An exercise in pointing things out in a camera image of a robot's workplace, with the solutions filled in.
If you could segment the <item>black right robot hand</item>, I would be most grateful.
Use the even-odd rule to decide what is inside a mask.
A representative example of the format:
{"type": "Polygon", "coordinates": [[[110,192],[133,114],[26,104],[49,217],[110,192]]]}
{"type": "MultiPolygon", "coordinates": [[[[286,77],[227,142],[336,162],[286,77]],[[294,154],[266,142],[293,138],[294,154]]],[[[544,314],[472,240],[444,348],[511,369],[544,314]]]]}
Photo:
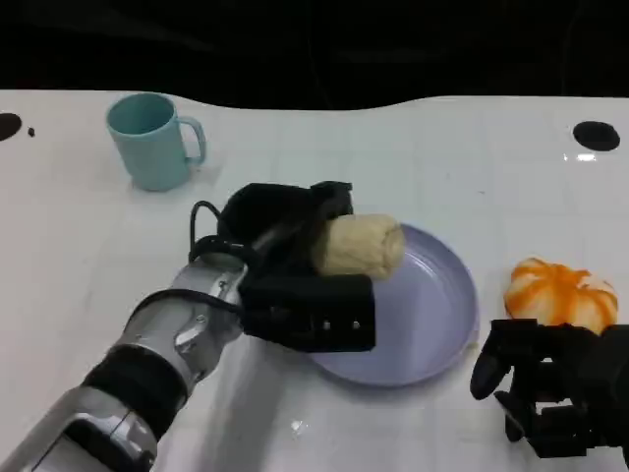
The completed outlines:
{"type": "Polygon", "coordinates": [[[539,458],[628,448],[628,327],[602,333],[534,320],[494,320],[474,366],[470,391],[492,395],[505,435],[526,440],[539,458]]]}

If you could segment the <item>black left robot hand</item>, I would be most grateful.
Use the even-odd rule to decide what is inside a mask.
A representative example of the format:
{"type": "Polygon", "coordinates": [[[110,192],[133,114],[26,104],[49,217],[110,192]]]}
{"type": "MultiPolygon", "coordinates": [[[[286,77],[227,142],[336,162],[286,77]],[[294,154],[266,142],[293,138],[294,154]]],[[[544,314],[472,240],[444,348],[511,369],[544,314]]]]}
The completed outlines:
{"type": "Polygon", "coordinates": [[[217,234],[253,249],[264,273],[311,275],[311,252],[325,224],[353,212],[351,191],[338,181],[308,188],[252,183],[229,198],[217,234]]]}

